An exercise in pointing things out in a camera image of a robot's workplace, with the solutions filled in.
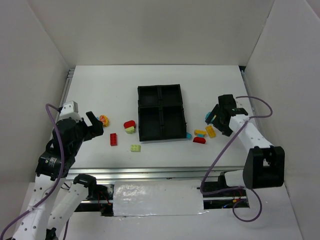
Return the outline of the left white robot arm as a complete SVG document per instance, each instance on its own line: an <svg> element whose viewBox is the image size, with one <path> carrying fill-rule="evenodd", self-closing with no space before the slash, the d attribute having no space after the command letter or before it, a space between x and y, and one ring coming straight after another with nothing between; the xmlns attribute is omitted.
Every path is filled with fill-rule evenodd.
<svg viewBox="0 0 320 240"><path fill-rule="evenodd" d="M101 136L103 124L87 112L91 125L75 110L60 108L60 119L53 122L52 138L39 157L36 177L27 210L17 217L14 240L57 240L67 233L69 219L86 197L92 197L97 187L95 177L79 174L64 198L56 198L83 142Z"/></svg>

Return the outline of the yellow long lego brick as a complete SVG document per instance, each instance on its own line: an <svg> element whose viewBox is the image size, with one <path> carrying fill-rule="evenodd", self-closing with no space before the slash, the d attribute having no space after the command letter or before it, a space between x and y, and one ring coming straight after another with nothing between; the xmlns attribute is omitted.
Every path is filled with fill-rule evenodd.
<svg viewBox="0 0 320 240"><path fill-rule="evenodd" d="M207 135L210 138L215 138L216 137L216 132L215 132L214 128L211 125L206 126L205 130L207 132Z"/></svg>

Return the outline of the small cyan lego brick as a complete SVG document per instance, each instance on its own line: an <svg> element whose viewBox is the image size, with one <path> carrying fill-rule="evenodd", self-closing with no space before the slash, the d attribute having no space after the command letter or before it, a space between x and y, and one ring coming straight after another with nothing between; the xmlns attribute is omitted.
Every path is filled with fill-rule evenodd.
<svg viewBox="0 0 320 240"><path fill-rule="evenodd" d="M190 140L190 139L192 138L192 135L187 132L187 133L186 133L186 138Z"/></svg>

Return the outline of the red curved lego brick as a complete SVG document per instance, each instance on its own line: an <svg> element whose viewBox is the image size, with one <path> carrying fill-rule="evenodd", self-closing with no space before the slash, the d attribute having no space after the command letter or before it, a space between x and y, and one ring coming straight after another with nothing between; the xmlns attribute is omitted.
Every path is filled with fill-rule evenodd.
<svg viewBox="0 0 320 240"><path fill-rule="evenodd" d="M197 143L197 144L205 144L206 143L206 139L204 137L196 136L196 137L193 138L193 142Z"/></svg>

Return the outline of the yellow rounded lego brick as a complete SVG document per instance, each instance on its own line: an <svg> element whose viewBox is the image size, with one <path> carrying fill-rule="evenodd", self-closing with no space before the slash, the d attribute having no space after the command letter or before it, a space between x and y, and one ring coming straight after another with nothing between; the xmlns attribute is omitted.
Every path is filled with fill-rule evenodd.
<svg viewBox="0 0 320 240"><path fill-rule="evenodd" d="M195 130L194 130L194 134L195 134L197 137L204 138L204 137L207 135L207 132L206 132L205 130L195 129Z"/></svg>

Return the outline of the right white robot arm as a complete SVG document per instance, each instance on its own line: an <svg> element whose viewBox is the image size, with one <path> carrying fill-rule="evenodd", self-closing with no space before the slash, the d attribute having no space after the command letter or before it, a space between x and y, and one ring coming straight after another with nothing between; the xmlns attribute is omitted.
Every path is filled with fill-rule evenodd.
<svg viewBox="0 0 320 240"><path fill-rule="evenodd" d="M244 187L251 190L281 187L285 178L285 150L269 142L251 122L253 119L271 117L273 110L264 100L255 96L247 96L248 99L262 102L269 109L267 115L250 116L244 108L237 107L236 100L243 98L243 96L234 97L232 94L220 95L218 103L205 119L207 124L212 123L224 136L232 138L217 155L203 180L207 179L233 141L239 139L247 151L242 171Z"/></svg>

